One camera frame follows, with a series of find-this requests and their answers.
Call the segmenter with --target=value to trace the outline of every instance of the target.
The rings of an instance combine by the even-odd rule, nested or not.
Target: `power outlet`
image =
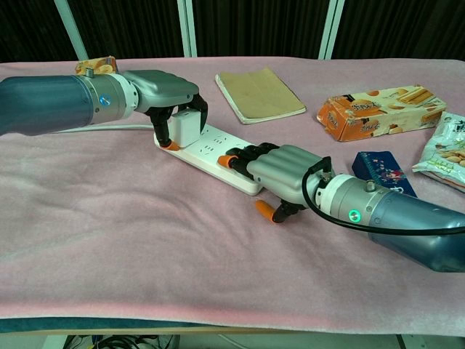
[[[153,139],[155,144],[159,146],[155,134]],[[166,152],[253,196],[262,189],[260,185],[233,169],[227,169],[217,163],[218,157],[225,155],[229,149],[243,148],[250,144],[207,124],[203,128],[200,138],[193,144],[178,151]]]

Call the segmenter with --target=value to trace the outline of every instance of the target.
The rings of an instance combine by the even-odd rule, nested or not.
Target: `white plug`
[[[201,112],[188,108],[174,114],[168,129],[169,137],[180,148],[186,148],[201,136]]]

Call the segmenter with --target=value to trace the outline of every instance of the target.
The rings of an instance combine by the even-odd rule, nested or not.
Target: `notebook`
[[[215,81],[243,124],[281,119],[306,111],[299,98],[269,68],[221,72]]]

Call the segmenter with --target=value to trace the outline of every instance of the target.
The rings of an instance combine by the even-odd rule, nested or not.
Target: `white cable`
[[[222,338],[222,339],[225,340],[226,342],[229,342],[230,344],[234,345],[234,346],[237,347],[237,348],[240,348],[240,349],[250,349],[250,348],[248,348],[248,347],[244,347],[242,344],[237,343],[235,340],[232,340],[232,339],[230,339],[229,337],[226,337],[226,336],[223,335],[223,334],[218,334],[217,336],[220,337],[220,338]]]
[[[75,129],[64,129],[63,131],[56,131],[53,133],[73,133],[73,132],[87,132],[87,131],[111,131],[115,129],[151,129],[153,131],[152,125],[138,125],[138,124],[129,124],[129,125],[99,125],[99,126],[87,126],[87,127],[77,127]]]

